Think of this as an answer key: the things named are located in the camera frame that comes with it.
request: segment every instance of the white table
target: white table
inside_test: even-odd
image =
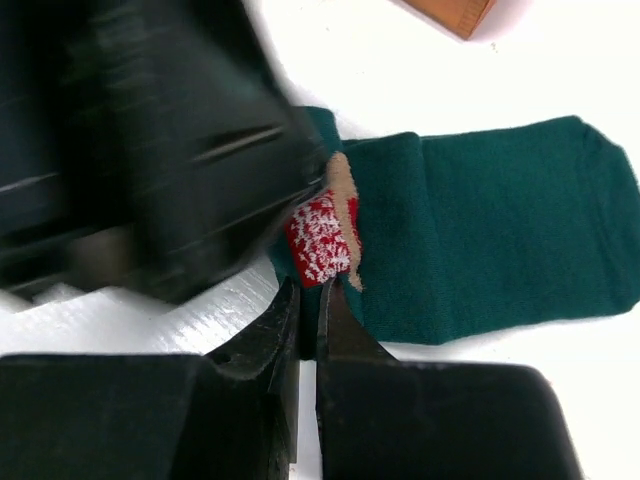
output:
[[[346,138],[456,133],[577,114],[624,146],[640,171],[635,0],[498,0],[469,42],[394,0],[248,3],[291,95],[333,109]],[[15,314],[25,306],[0,297],[0,353],[203,353],[262,312],[275,290],[261,261],[173,311],[114,290]],[[636,479],[639,316],[640,307],[442,347],[387,347],[403,359],[538,368],[560,399],[586,477]],[[320,478],[314,380],[313,362],[304,363],[292,480]]]

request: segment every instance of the brown object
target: brown object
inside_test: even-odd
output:
[[[467,40],[496,0],[405,0],[405,2]]]

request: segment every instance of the tan stripe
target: tan stripe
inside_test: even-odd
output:
[[[349,161],[344,153],[336,152],[329,160],[327,175],[329,177],[329,188],[333,192],[333,204],[336,210],[336,217],[340,223],[340,230],[344,236],[347,248],[349,248],[351,268],[349,271],[349,283],[356,290],[362,291],[362,279],[358,274],[358,267],[362,259],[360,244],[353,230],[351,217],[349,215],[349,200],[358,198],[356,184],[351,176]]]

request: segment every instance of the sock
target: sock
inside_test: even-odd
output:
[[[341,141],[330,111],[307,111],[351,167],[362,292],[342,276],[354,316],[377,340],[437,345],[614,315],[640,299],[633,172],[624,151],[579,118]],[[278,278],[300,281],[284,237],[271,259]],[[309,339],[320,289],[303,293]]]

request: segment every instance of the blurry black object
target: blurry black object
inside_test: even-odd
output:
[[[209,355],[0,360],[3,480],[285,480],[299,291]]]
[[[558,401],[536,370],[401,362],[325,286],[317,345],[325,480],[582,478]]]
[[[182,302],[324,188],[238,0],[0,0],[0,288]]]

